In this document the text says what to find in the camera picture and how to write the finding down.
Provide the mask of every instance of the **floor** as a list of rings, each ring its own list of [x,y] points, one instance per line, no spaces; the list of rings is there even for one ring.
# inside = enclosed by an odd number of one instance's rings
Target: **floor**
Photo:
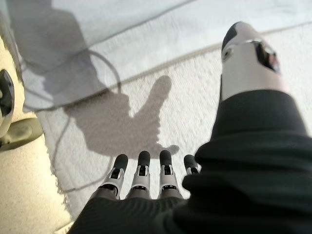
[[[13,121],[35,117],[23,113],[23,86],[13,60],[0,38],[0,70],[5,68],[15,87]],[[50,170],[44,136],[20,148],[0,153],[0,234],[63,234],[71,218]]]

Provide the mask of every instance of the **robotic finger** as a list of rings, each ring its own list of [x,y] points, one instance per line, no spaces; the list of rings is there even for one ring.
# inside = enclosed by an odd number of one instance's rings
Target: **robotic finger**
[[[183,199],[176,181],[176,174],[172,167],[171,154],[167,150],[163,150],[159,155],[160,161],[160,180],[159,180],[159,196],[160,198],[177,197]]]
[[[119,200],[127,165],[128,157],[126,155],[118,155],[112,170],[109,172],[104,182],[91,195],[90,199],[93,197],[104,197],[111,200]]]
[[[145,199],[151,199],[150,195],[150,153],[142,151],[137,160],[136,173],[134,174],[131,189],[127,195],[127,198],[141,197]]]
[[[184,157],[184,166],[185,166],[187,175],[193,175],[193,174],[199,173],[198,164],[195,161],[195,158],[193,155],[186,155]]]

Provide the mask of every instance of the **robotic hand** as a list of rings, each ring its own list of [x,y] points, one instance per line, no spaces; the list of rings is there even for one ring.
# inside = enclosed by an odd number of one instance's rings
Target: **robotic hand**
[[[158,199],[150,198],[148,152],[119,200],[127,156],[119,155],[70,234],[310,234],[312,139],[289,94],[275,51],[238,22],[221,50],[220,101],[212,136],[184,164],[182,199],[168,151],[160,153]]]
[[[167,197],[183,199],[176,181],[170,152],[167,150],[161,151],[159,159],[160,183],[158,199]],[[115,159],[112,170],[99,188],[91,195],[90,199],[103,197],[110,200],[119,200],[127,164],[128,157],[126,155],[119,155]],[[184,165],[188,175],[198,174],[198,164],[195,162],[194,156],[186,155],[184,158]],[[136,197],[151,199],[149,166],[150,154],[147,151],[142,151],[138,156],[136,172],[126,199]]]

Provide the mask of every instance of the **white carpet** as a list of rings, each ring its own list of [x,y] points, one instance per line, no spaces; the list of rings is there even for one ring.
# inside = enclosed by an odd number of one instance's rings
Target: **white carpet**
[[[283,75],[312,133],[312,24],[265,38],[278,53]],[[210,138],[220,74],[220,49],[206,51],[124,83],[121,93],[112,89],[70,107],[39,112],[52,167],[60,189],[68,195],[71,215],[77,217],[121,153],[130,159],[121,197],[129,191],[142,150],[149,150],[153,158],[151,190],[157,197],[162,147],[174,154],[182,189],[183,157],[194,154]]]
[[[0,0],[0,11],[18,46],[26,111],[81,100],[220,43],[240,20],[259,32],[312,21],[310,0]]]

